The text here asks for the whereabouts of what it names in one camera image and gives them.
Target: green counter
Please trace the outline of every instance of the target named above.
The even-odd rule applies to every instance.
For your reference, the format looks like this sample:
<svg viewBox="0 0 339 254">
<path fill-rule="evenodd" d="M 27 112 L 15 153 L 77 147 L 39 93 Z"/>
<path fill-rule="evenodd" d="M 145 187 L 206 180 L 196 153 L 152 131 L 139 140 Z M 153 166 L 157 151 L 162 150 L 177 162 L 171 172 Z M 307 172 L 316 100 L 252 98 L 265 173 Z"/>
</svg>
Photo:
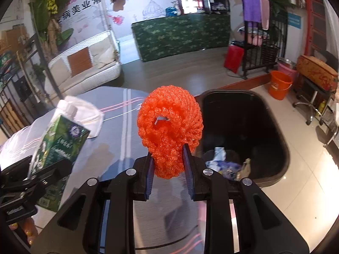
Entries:
<svg viewBox="0 0 339 254">
<path fill-rule="evenodd" d="M 132 24 L 143 62 L 184 52 L 227 47 L 231 30 L 226 14 L 185 14 Z"/>
</svg>

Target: black gripper frame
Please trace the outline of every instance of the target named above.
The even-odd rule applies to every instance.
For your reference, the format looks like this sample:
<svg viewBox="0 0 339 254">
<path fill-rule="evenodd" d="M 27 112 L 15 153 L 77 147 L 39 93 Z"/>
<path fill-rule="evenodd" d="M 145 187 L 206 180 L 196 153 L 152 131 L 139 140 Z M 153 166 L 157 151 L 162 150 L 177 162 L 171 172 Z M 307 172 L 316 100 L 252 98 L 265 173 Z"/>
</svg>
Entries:
<svg viewBox="0 0 339 254">
<path fill-rule="evenodd" d="M 8 225 L 35 215 L 35 204 L 45 194 L 45 188 L 72 172 L 72 163 L 63 159 L 26 179 L 31 158 L 28 156 L 1 172 L 0 213 Z"/>
<path fill-rule="evenodd" d="M 229 181 L 208 171 L 202 159 L 183 146 L 189 194 L 207 202 L 205 254 L 232 254 L 230 199 L 236 212 L 240 254 L 308 254 L 298 231 L 250 179 Z M 110 200 L 105 254 L 134 254 L 133 201 L 151 193 L 154 162 L 150 154 L 114 179 L 88 179 L 60 208 L 31 248 L 32 254 L 99 253 L 106 201 Z"/>
</svg>

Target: pink bucket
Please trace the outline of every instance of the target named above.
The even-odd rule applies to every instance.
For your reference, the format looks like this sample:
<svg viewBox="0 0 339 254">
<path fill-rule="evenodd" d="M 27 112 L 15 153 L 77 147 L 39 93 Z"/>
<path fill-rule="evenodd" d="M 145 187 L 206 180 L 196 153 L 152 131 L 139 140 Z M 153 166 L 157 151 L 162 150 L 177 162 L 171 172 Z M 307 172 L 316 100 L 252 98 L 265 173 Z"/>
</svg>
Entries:
<svg viewBox="0 0 339 254">
<path fill-rule="evenodd" d="M 291 77 L 292 81 L 294 81 L 298 76 L 298 71 L 290 69 L 289 67 L 286 67 L 281 63 L 278 63 L 278 71 L 287 74 L 289 77 Z"/>
</svg>

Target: white cap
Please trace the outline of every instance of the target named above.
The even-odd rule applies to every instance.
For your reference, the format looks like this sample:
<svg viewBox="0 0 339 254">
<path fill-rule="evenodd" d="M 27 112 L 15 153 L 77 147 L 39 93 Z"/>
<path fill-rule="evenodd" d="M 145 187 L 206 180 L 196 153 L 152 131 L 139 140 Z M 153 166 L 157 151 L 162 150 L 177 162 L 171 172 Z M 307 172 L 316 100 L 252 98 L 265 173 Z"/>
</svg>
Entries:
<svg viewBox="0 0 339 254">
<path fill-rule="evenodd" d="M 74 119 L 78 111 L 77 107 L 63 99 L 58 102 L 57 109 L 63 111 L 71 119 Z"/>
</svg>

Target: dome illustration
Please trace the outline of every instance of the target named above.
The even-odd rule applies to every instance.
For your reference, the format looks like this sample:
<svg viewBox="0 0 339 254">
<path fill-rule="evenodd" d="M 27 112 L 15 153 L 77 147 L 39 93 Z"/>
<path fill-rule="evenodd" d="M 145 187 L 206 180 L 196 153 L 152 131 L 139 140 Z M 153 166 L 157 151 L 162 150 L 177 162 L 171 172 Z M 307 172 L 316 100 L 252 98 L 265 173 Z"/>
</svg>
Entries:
<svg viewBox="0 0 339 254">
<path fill-rule="evenodd" d="M 144 20 L 165 16 L 164 9 L 153 0 L 150 0 L 147 7 L 142 11 Z"/>
</svg>

